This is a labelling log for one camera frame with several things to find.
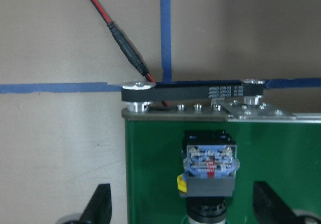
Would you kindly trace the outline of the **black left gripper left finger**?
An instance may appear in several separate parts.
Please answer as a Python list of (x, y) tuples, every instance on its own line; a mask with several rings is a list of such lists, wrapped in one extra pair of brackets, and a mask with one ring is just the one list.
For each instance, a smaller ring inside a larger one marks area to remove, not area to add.
[(109, 183), (99, 184), (79, 221), (81, 223), (109, 224), (112, 218), (111, 187)]

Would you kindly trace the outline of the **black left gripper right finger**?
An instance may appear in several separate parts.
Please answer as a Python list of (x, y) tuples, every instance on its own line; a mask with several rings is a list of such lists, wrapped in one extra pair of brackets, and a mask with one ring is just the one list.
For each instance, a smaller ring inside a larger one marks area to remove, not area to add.
[(294, 212), (265, 181), (254, 181), (252, 207), (258, 223), (298, 223)]

